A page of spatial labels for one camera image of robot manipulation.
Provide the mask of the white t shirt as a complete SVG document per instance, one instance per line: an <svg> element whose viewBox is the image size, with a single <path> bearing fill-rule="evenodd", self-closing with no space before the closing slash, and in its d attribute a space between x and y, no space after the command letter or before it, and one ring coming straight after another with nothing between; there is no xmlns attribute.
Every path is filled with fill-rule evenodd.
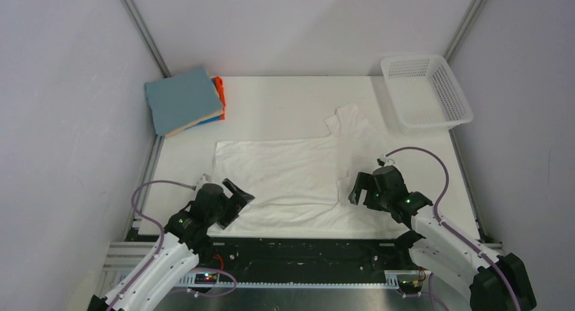
<svg viewBox="0 0 575 311"><path fill-rule="evenodd" d="M359 172L372 172L388 144L354 104L325 120L322 138L222 141L214 178L229 179L254 196L230 226L214 236L393 239L406 231L383 211L353 205Z"/></svg>

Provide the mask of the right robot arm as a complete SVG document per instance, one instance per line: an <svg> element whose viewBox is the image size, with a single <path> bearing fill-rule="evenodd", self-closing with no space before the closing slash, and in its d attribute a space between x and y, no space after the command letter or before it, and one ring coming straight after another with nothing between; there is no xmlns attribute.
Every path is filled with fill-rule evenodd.
<svg viewBox="0 0 575 311"><path fill-rule="evenodd" d="M402 268L421 266L469 301L472 310L533 310L537 306L523 261L474 241L440 215L430 199L410 192L401 172L383 166L359 172L348 199L384 211L408 231L396 240L394 260Z"/></svg>

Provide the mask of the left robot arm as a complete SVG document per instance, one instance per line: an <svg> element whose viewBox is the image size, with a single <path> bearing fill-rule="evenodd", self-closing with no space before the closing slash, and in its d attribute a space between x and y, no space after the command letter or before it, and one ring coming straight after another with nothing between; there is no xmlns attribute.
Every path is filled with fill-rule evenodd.
<svg viewBox="0 0 575 311"><path fill-rule="evenodd" d="M207 176L191 186L194 197L173 214L166 225L134 211L160 230L159 238L142 261L105 296L93 296L88 310L154 310L175 284L189 272L207 274L209 279L237 279L222 268L211 269L213 241L207 232L214 224L230 226L254 195L245 192L229 179L215 184Z"/></svg>

